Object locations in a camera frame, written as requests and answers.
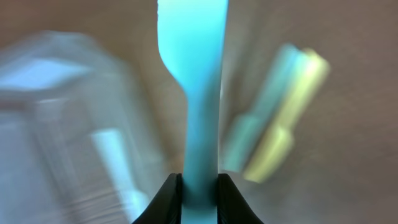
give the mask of light blue object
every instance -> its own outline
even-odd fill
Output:
[[[147,195],[136,188],[129,171],[127,155],[121,133],[117,129],[102,129],[91,135],[98,154],[118,191],[122,208],[129,222],[138,218],[149,204]]]
[[[18,67],[6,68],[0,78],[0,89],[37,91],[56,88],[87,74],[90,69],[77,63],[54,58],[40,58]]]
[[[282,46],[256,101],[248,113],[235,119],[227,135],[223,169],[242,171],[250,152],[293,82],[295,63],[303,57],[304,54],[293,45]]]
[[[188,102],[182,223],[216,223],[218,108],[227,0],[158,0],[163,63]]]

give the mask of yellow object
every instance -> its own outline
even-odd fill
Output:
[[[292,130],[325,81],[329,64],[313,50],[306,49],[305,53],[307,60],[297,65],[297,79],[243,174],[247,180],[262,182],[280,166],[293,146]]]

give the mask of blurry object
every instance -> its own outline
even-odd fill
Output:
[[[148,198],[137,187],[127,164],[126,147],[117,129],[104,129],[91,135],[118,191],[124,212],[133,222],[148,206]]]
[[[293,146],[292,131],[297,121],[328,75],[329,65],[324,59],[313,50],[305,53],[307,58],[297,61],[294,84],[244,171],[247,180],[262,182],[281,165]]]
[[[0,218],[127,223],[91,134],[117,130],[128,166],[120,175],[152,198],[166,175],[143,96],[126,66],[82,34],[42,32],[2,52]]]
[[[228,0],[158,1],[163,63],[187,97],[182,223],[215,223],[218,111]]]
[[[252,108],[238,116],[227,133],[222,151],[223,169],[243,170],[244,163],[295,78],[294,65],[300,57],[302,53],[291,44],[280,48]]]

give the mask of silicone spatula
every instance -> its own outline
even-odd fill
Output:
[[[227,0],[158,0],[163,63],[188,104],[182,223],[216,223],[218,108]]]

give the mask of spatula head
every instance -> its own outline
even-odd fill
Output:
[[[158,5],[163,63],[188,97],[198,94],[220,70],[228,1],[158,0]]]

